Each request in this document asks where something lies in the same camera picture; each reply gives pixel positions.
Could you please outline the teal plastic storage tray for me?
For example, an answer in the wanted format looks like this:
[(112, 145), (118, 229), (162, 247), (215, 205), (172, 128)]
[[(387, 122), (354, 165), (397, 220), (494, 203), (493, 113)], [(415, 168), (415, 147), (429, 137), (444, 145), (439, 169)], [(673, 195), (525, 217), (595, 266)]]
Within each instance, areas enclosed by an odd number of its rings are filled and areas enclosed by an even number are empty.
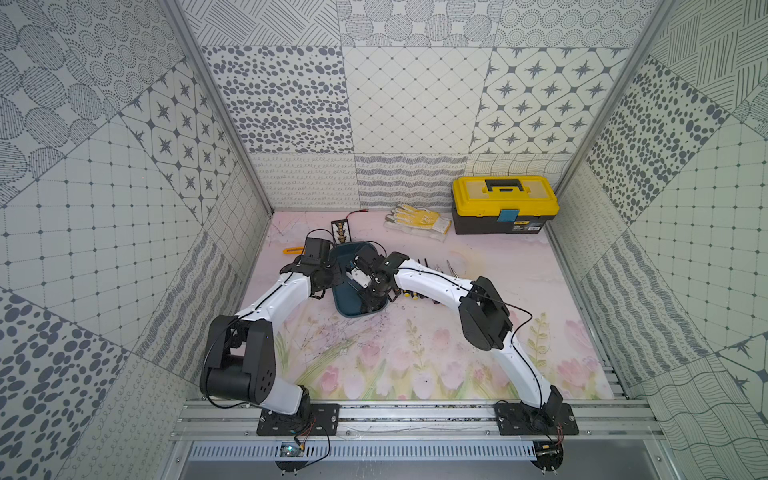
[(359, 295), (362, 286), (348, 275), (348, 267), (356, 255), (368, 251), (377, 252), (373, 242), (340, 244), (333, 247), (330, 252), (330, 259), (336, 260), (341, 270), (342, 283), (334, 286), (332, 292), (336, 309), (344, 317), (357, 318), (375, 314), (387, 305), (388, 300), (386, 298), (377, 300), (372, 306), (366, 303)]

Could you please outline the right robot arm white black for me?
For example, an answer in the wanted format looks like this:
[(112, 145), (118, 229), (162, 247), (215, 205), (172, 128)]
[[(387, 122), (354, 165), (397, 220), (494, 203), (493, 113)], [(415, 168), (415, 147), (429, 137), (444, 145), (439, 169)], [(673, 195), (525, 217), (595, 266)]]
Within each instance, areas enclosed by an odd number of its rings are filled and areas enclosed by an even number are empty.
[(555, 423), (563, 396), (538, 371), (518, 339), (513, 305), (504, 302), (493, 282), (483, 276), (467, 280), (442, 273), (393, 252), (384, 257), (364, 246), (343, 270), (359, 286), (358, 295), (368, 307), (392, 301), (405, 292), (423, 295), (456, 313), (464, 338), (476, 349), (496, 356), (520, 402), (534, 421)]

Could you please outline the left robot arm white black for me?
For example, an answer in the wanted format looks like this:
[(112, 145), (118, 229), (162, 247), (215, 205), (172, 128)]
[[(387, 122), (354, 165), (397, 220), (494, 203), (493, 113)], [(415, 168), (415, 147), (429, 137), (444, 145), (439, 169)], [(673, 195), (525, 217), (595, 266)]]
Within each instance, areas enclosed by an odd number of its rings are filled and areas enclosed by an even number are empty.
[(217, 398), (256, 405), (291, 421), (306, 422), (311, 406), (304, 387), (277, 373), (276, 334), (303, 302), (321, 299), (342, 283), (331, 240), (308, 237), (303, 252), (285, 265), (259, 299), (209, 326), (200, 390), (215, 407)]

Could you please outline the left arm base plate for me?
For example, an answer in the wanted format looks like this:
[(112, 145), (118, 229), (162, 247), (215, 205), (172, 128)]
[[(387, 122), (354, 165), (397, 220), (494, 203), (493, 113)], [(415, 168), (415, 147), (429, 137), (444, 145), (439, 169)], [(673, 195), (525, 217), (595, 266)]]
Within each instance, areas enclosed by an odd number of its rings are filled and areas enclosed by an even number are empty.
[(257, 435), (267, 436), (335, 436), (340, 415), (337, 403), (309, 403), (293, 415), (263, 410)]

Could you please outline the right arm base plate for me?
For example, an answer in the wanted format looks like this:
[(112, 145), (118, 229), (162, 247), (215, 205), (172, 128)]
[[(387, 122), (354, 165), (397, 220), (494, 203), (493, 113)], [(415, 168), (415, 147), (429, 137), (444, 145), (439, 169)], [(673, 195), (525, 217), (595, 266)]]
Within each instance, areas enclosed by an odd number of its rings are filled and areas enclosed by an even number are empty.
[(522, 402), (499, 401), (493, 405), (495, 421), (502, 436), (527, 436), (579, 434), (579, 427), (570, 404), (563, 403), (550, 415), (546, 411), (530, 407)]

